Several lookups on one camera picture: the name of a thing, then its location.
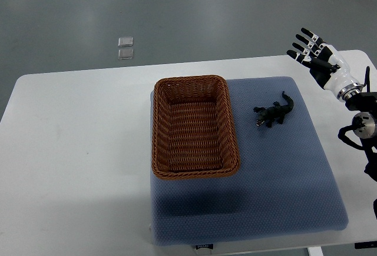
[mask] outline concrete floor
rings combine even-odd
[[[302,26],[377,64],[377,0],[0,0],[0,118],[25,74],[283,55]],[[120,36],[134,37],[133,59],[117,59]]]

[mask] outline black toy alligator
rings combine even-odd
[[[282,97],[288,102],[287,105],[281,106],[279,102],[275,101],[273,103],[274,106],[269,107],[269,108],[254,107],[254,112],[258,113],[258,118],[257,118],[258,127],[268,120],[268,122],[266,123],[266,126],[268,128],[271,128],[272,122],[276,118],[278,118],[277,122],[279,124],[283,123],[285,115],[288,114],[290,111],[292,111],[293,106],[295,104],[293,103],[293,100],[291,99],[291,97],[286,95],[284,91],[282,93]]]

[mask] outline brown woven basket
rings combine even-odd
[[[240,166],[229,90],[217,75],[154,86],[152,170],[161,179],[226,177]]]

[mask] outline robotic arm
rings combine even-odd
[[[350,75],[348,63],[332,45],[305,28],[301,32],[307,38],[299,34],[296,34],[296,38],[304,46],[293,43],[299,52],[288,50],[287,54],[308,67],[318,85],[331,90],[340,102],[345,102],[348,110],[360,111],[351,125],[340,129],[338,137],[349,146],[365,152],[368,164],[364,172],[377,181],[377,92],[370,92],[369,67],[364,84],[359,83]],[[367,87],[367,92],[362,92],[364,87]],[[360,138],[361,145],[346,136],[351,130]],[[377,200],[374,210],[377,218]]]

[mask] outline blue cushion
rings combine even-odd
[[[231,177],[166,181],[151,172],[155,245],[208,244],[343,230],[348,216],[292,78],[227,81],[241,167]],[[295,107],[283,124],[256,126],[254,107]]]

